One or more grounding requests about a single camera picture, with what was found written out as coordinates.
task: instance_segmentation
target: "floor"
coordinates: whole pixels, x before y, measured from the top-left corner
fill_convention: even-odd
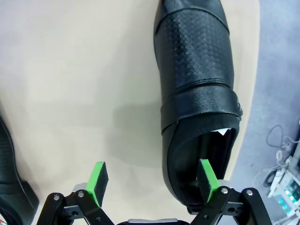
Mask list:
[[[260,0],[261,34],[255,93],[243,145],[232,174],[232,186],[241,191],[259,183],[265,176],[255,175],[276,165],[276,148],[266,144],[269,130],[276,124],[284,135],[296,138],[300,118],[300,1]],[[280,131],[274,130],[270,142],[280,144]],[[268,188],[260,191],[272,220],[284,216]]]

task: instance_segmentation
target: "black object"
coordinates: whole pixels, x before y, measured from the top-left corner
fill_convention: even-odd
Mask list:
[[[220,187],[190,225],[216,225],[223,215],[233,216],[238,225],[272,225],[263,201],[254,188],[239,193]],[[67,197],[61,193],[48,195],[37,225],[71,225],[75,219],[84,218],[90,225],[113,225],[86,190],[78,190]],[[188,225],[180,220],[162,220],[120,223],[119,225]]]
[[[10,133],[0,118],[0,214],[8,224],[30,225],[38,209],[38,198],[22,181],[15,163]]]
[[[160,72],[163,174],[171,193],[201,208],[199,159],[222,179],[242,109],[233,91],[229,29],[220,0],[161,0],[154,26]],[[224,135],[213,132],[231,128]]]

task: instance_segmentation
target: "cable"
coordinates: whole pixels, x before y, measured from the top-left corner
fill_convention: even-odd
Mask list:
[[[276,128],[279,128],[279,131],[280,131],[280,145],[275,145],[275,144],[272,144],[269,142],[269,136],[270,134],[276,129]],[[285,139],[288,139],[290,141],[290,143],[287,143],[287,142],[284,142]],[[269,187],[271,186],[272,184],[272,181],[274,180],[274,178],[276,177],[276,171],[278,169],[281,169],[283,167],[287,167],[288,164],[289,164],[289,161],[288,159],[282,163],[282,159],[283,159],[283,151],[285,152],[290,152],[291,151],[291,143],[300,143],[300,140],[299,141],[294,141],[291,137],[289,136],[284,136],[284,132],[283,132],[283,128],[281,125],[277,124],[275,126],[273,126],[271,128],[271,130],[268,132],[267,134],[267,137],[266,137],[266,143],[268,146],[270,147],[273,147],[273,148],[278,148],[278,150],[276,151],[276,154],[275,154],[275,158],[276,158],[276,163],[277,163],[277,166],[274,166],[274,167],[271,167],[271,168],[264,168],[262,169],[261,171],[259,171],[255,176],[254,176],[254,179],[253,179],[253,182],[252,184],[254,186],[260,186],[260,185],[264,185],[265,187]],[[266,173],[266,175],[264,176],[264,178],[262,179],[262,181],[260,182],[255,182],[257,177],[259,175],[261,175],[262,173]]]
[[[270,134],[273,132],[273,130],[274,130],[275,128],[279,128],[280,131],[281,131],[281,141],[280,141],[280,145],[274,145],[274,144],[270,144],[270,143],[269,143],[269,136],[270,136]],[[282,147],[282,142],[283,142],[283,129],[282,129],[282,126],[281,126],[281,125],[277,124],[277,125],[275,125],[274,127],[272,127],[272,129],[268,132],[268,135],[267,135],[267,137],[266,137],[266,143],[267,143],[267,145],[270,146],[270,147],[273,147],[273,148],[281,148],[281,147]]]

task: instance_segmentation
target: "shoe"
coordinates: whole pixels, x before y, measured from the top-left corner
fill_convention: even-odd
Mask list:
[[[7,224],[30,225],[38,204],[29,183],[18,174],[13,141],[0,118],[0,214]]]
[[[229,29],[220,0],[161,0],[154,25],[160,73],[163,174],[189,211],[205,204],[200,159],[224,178],[242,116],[233,91]]]

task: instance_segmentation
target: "green gripper pad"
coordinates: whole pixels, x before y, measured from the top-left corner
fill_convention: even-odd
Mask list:
[[[86,191],[89,192],[96,204],[101,207],[104,197],[106,185],[108,183],[108,175],[105,162],[97,162],[92,174],[90,175],[89,182],[86,186]]]
[[[203,201],[207,203],[211,199],[213,192],[220,187],[219,181],[208,159],[199,160],[197,180]]]

